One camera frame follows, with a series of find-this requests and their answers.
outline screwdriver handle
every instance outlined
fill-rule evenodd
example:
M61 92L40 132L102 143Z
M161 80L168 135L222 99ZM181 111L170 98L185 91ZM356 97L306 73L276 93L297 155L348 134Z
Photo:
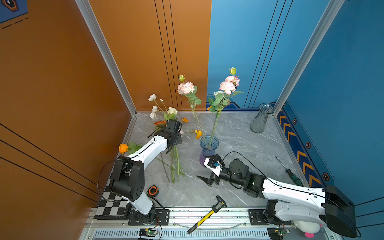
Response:
M298 177L296 177L296 175L293 174L293 173L291 172L290 169L287 169L285 172L288 173L289 177L292 179L292 181L293 181L297 186L301 186L301 187L304 186L303 183L302 183L302 181L301 181Z

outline marble tabletop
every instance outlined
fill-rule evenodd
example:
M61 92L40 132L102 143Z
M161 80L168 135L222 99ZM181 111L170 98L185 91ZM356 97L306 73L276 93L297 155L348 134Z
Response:
M215 114L197 113L204 133L210 134ZM183 131L199 129L197 120L192 113L178 113L179 121L186 117L189 122L183 124ZM228 152L237 151L243 154L248 160L256 165L263 173L275 180L293 184L285 168L276 160L277 156L283 164L297 174L291 161L288 151L283 143L278 129L272 116L266 124L262 133L254 133L250 130L250 123L257 115L257 111L246 112L223 112L219 119L219 125L215 136L219 140L216 154L224 157ZM155 130L154 122L163 120L152 120L149 113L138 113L136 123L130 140L137 144L148 142L147 136ZM155 184L159 188L157 200L164 207L210 207L217 203L216 195L220 195L227 203L228 207L235 206L265 206L267 200L248 196L243 189L236 189L228 182L220 181L219 185L213 184L209 187L206 183L196 177L200 175L209 178L211 171L199 163L199 156L202 151L200 140L196 140L196 134L186 133L182 137L182 144L178 145L179 160L184 170L185 177L177 177L172 183L170 168L166 166L166 171L171 182L168 181L162 163L154 159L145 169L145 189ZM164 162L170 163L170 155L162 153ZM251 172L259 172L242 156L231 153L225 159L228 164L235 158L239 158L249 166Z

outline flower bud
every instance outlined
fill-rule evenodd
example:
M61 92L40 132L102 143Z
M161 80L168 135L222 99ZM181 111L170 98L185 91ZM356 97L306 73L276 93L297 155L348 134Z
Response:
M229 71L231 72L232 75L236 74L236 68L231 68L231 69L229 69Z

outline orange rose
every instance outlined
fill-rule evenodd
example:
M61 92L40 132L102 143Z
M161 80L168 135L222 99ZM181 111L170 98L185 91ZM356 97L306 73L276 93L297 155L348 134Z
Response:
M195 130L195 133L196 133L196 139L199 139L201 135L203 135L203 132L197 129Z
M167 125L167 121L165 120L158 121L158 122L155 122L154 125L156 125L156 127L165 127Z
M120 144L119 146L119 153L123 154L125 152L128 152L129 147L124 143Z

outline screwdriver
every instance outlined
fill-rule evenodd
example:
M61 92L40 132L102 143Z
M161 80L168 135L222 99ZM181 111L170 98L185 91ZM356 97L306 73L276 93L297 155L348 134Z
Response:
M302 181L301 181L298 177L296 177L296 175L293 174L293 173L291 172L290 169L287 169L287 168L284 166L284 164L280 161L280 159L278 159L276 156L275 156L275 158L276 158L276 159L283 165L283 167L286 169L285 172L288 173L289 177L292 179L292 181L293 181L297 186L304 186L303 183L302 183Z

